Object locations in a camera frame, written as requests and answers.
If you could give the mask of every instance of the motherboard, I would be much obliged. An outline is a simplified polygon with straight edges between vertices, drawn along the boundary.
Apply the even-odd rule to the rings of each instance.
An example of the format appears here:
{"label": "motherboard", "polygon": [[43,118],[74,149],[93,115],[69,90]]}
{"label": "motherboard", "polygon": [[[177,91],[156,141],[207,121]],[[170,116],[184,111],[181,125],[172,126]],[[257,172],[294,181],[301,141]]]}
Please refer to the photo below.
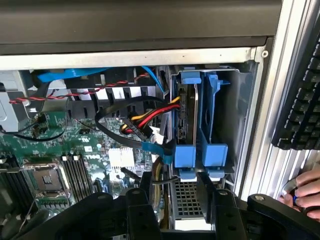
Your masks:
{"label": "motherboard", "polygon": [[[106,192],[116,198],[138,184],[122,173],[121,168],[140,177],[144,171],[151,171],[150,152],[119,144],[99,131],[93,120],[67,119],[65,112],[41,114],[38,119],[45,119],[23,135],[38,138],[40,134],[41,140],[64,130],[62,137],[44,142],[13,135],[0,137],[1,163],[23,169],[17,174],[23,175],[39,209],[50,209],[57,214],[94,192]],[[104,118],[101,123],[119,134],[120,119]],[[7,184],[17,184],[12,173],[1,177]]]}

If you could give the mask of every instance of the black keyboard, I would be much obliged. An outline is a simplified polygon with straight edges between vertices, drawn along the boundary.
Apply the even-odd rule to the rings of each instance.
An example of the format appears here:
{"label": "black keyboard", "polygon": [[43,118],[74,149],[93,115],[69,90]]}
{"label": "black keyboard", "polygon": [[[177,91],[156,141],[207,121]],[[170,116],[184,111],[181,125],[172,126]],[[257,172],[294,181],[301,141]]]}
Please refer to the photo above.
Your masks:
{"label": "black keyboard", "polygon": [[292,80],[272,144],[284,150],[320,150],[320,20]]}

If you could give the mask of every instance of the metal mesh grille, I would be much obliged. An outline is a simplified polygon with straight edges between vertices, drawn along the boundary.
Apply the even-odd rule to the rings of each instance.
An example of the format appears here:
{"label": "metal mesh grille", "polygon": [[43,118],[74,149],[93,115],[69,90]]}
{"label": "metal mesh grille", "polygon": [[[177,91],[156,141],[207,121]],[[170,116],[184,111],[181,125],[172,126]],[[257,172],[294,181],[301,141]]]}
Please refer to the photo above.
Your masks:
{"label": "metal mesh grille", "polygon": [[175,219],[203,218],[197,200],[195,182],[175,182],[173,196],[173,211]]}

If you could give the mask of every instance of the chip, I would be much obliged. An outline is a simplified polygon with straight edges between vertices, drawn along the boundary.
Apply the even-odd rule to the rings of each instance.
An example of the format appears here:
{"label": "chip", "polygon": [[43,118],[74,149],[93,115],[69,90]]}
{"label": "chip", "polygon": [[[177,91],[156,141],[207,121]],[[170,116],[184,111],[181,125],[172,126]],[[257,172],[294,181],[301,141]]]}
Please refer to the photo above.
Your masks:
{"label": "chip", "polygon": [[37,189],[41,192],[59,192],[63,190],[58,172],[55,169],[44,169],[33,172]]}

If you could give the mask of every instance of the aluminum frame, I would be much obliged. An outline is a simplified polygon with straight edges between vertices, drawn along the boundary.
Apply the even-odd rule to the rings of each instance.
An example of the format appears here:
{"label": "aluminum frame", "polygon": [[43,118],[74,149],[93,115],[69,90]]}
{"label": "aluminum frame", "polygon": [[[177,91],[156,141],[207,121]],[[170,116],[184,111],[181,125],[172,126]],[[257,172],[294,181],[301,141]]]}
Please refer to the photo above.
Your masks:
{"label": "aluminum frame", "polygon": [[240,179],[234,191],[242,200],[251,194],[280,195],[288,180],[297,176],[301,166],[318,154],[316,151],[281,150],[271,145],[282,104],[291,83],[303,45],[318,15],[319,2],[283,0],[269,72],[258,117],[251,156],[241,192]]}

